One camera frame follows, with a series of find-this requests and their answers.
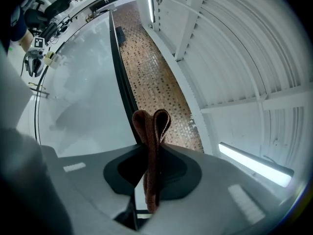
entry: office chair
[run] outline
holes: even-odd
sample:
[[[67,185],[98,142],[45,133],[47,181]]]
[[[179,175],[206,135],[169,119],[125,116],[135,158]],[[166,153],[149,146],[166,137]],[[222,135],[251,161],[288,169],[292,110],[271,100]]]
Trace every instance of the office chair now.
[[[38,3],[36,9],[28,9],[25,12],[24,18],[29,31],[33,34],[40,34],[49,25],[52,18],[62,13],[69,8],[69,4],[72,0],[56,0],[51,4],[45,12],[39,11],[39,7],[44,2],[36,0]]]

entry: fluorescent light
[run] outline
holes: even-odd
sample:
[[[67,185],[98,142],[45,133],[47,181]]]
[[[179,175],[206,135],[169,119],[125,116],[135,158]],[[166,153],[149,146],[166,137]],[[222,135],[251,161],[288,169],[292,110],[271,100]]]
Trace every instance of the fluorescent light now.
[[[266,177],[267,179],[277,183],[278,185],[282,187],[286,187],[291,180],[290,175],[287,175],[265,164],[262,164],[251,158],[248,158],[245,155],[240,154],[239,152],[234,151],[220,143],[219,143],[219,149],[220,149],[220,152],[222,152],[226,156],[232,158],[233,160],[241,163],[242,165],[248,167],[249,169],[255,171],[256,173],[259,173],[263,177]]]
[[[151,19],[151,22],[153,22],[153,11],[152,11],[152,1],[151,0],[148,0],[148,5],[149,5],[149,12],[150,12],[150,19]]]

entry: tiled floor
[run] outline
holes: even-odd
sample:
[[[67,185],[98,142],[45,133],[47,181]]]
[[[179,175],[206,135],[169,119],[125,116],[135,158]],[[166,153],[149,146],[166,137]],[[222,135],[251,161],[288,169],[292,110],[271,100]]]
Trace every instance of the tiled floor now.
[[[125,33],[126,42],[120,50],[138,108],[150,114],[166,109],[172,117],[166,142],[203,151],[185,97],[160,51],[141,26],[136,2],[118,7],[113,18],[115,27],[122,26]]]

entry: brown towel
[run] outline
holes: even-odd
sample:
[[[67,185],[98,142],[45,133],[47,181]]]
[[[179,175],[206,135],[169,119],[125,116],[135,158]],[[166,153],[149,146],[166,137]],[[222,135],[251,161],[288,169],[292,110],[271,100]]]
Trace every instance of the brown towel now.
[[[158,148],[165,140],[171,117],[166,110],[157,110],[153,116],[139,110],[133,114],[133,125],[141,141],[148,147],[148,168],[143,178],[143,189],[148,211],[154,213],[159,202]]]

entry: brown cloth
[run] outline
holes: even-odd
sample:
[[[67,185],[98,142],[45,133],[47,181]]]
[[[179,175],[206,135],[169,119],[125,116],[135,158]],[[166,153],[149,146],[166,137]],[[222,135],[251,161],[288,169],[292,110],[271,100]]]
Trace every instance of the brown cloth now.
[[[148,167],[143,177],[143,189],[148,211],[154,213],[159,202],[158,148],[165,140],[171,117],[166,110],[157,110],[153,116],[139,110],[133,114],[133,125],[141,141],[148,147]]]

